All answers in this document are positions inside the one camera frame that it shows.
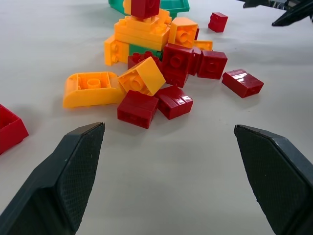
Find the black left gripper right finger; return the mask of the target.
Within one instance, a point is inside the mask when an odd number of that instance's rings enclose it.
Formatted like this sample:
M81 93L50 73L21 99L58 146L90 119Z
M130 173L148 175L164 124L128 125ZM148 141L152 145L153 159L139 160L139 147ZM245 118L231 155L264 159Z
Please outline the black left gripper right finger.
M313 165L285 137L237 124L246 175L276 235L313 233Z

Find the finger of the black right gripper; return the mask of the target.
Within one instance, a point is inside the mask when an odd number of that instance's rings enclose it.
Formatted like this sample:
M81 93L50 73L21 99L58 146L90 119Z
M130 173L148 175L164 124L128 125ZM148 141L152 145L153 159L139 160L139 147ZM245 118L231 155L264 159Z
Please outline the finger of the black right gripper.
M302 0L299 4L287 10L279 17L272 26L289 26L297 21L300 21L308 16L313 15L313 1Z
M243 8L257 7L259 5L268 6L268 0L244 0Z

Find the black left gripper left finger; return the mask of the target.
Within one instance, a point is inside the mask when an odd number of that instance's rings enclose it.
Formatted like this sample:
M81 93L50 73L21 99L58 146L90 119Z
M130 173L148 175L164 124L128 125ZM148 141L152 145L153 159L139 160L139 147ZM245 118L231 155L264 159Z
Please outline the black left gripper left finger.
M0 215L2 235L74 235L94 184L105 124L79 127L28 176Z

